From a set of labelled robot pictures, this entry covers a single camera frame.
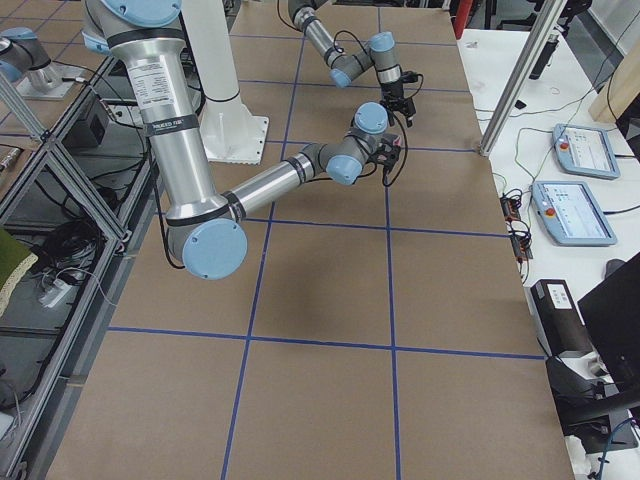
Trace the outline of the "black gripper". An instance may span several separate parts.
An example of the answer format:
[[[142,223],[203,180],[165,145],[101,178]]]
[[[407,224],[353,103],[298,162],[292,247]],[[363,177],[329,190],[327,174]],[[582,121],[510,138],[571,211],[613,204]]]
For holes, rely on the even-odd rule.
[[[381,84],[382,99],[380,103],[387,109],[389,125],[396,125],[395,112],[398,112],[404,116],[406,126],[412,127],[415,105],[413,98],[405,95],[404,84],[405,81],[402,78]]]
[[[380,139],[378,148],[374,153],[374,162],[381,165],[384,170],[392,170],[399,160],[401,148],[394,147],[388,143],[384,134]]]

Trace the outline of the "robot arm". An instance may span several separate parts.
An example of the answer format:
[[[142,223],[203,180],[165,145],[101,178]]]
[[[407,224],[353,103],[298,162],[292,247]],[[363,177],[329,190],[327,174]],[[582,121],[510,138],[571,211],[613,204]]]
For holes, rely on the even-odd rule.
[[[319,174],[353,184],[365,165],[400,145],[387,131],[386,109],[368,102],[340,143],[309,144],[219,192],[210,162],[234,153],[259,159],[268,128],[241,101],[222,4],[88,1],[83,34],[89,49],[126,67],[170,200],[167,249],[194,276],[217,280],[238,269],[249,213]]]
[[[423,76],[415,71],[405,71],[395,49],[395,39],[389,31],[373,35],[361,42],[354,34],[341,30],[330,34],[317,16],[324,1],[288,1],[287,11],[293,28],[300,31],[323,57],[329,68],[330,78],[339,88],[350,86],[358,77],[373,68],[381,89],[381,105],[392,113],[401,114],[408,128],[413,125],[416,108],[413,96],[406,96],[404,85],[416,83]],[[358,50],[346,52],[338,43],[341,33],[351,35]]]

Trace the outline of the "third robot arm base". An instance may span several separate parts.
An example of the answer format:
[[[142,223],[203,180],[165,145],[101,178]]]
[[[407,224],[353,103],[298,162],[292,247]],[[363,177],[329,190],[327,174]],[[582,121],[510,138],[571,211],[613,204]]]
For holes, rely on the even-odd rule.
[[[1,32],[1,74],[24,98],[61,100],[83,73],[82,67],[55,64],[31,29]]]

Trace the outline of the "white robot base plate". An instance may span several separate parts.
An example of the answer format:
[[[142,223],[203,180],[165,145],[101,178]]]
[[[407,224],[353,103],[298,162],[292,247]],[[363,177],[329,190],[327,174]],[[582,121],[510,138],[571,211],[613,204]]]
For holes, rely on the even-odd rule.
[[[240,98],[228,102],[207,100],[200,135],[210,162],[257,165],[261,162],[269,118],[255,116]]]

